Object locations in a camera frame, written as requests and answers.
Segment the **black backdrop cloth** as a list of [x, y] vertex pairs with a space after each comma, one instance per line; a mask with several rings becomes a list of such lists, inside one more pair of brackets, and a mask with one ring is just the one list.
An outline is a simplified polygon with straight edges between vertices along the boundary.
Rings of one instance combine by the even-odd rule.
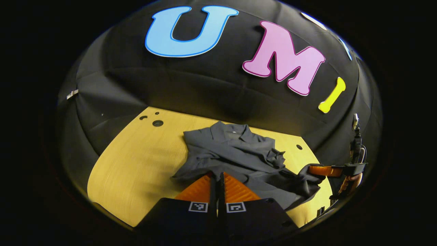
[[61, 163], [81, 192], [98, 157], [147, 107], [300, 136], [325, 165], [348, 160], [356, 113], [369, 167], [380, 152], [381, 96], [367, 64], [278, 0], [159, 0], [96, 38], [67, 73], [57, 107]]

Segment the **grey collared shirt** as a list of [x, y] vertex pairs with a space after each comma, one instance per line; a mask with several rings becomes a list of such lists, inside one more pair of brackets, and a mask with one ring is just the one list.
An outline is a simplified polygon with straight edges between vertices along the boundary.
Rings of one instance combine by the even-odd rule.
[[325, 177], [286, 168], [284, 151], [275, 139], [253, 133], [248, 125], [221, 121], [207, 128], [184, 132], [187, 159], [172, 176], [178, 183], [192, 183], [212, 173], [216, 180], [227, 173], [262, 199], [274, 199], [284, 210], [310, 201]]

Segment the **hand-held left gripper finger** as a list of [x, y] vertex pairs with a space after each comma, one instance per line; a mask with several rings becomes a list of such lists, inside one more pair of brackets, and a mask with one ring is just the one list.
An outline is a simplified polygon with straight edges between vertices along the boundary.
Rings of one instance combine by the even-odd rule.
[[226, 240], [274, 240], [299, 228], [273, 198], [261, 199], [227, 173], [218, 183], [218, 230]]
[[161, 198], [135, 227], [143, 240], [208, 240], [217, 226], [216, 180], [202, 176], [174, 198]]

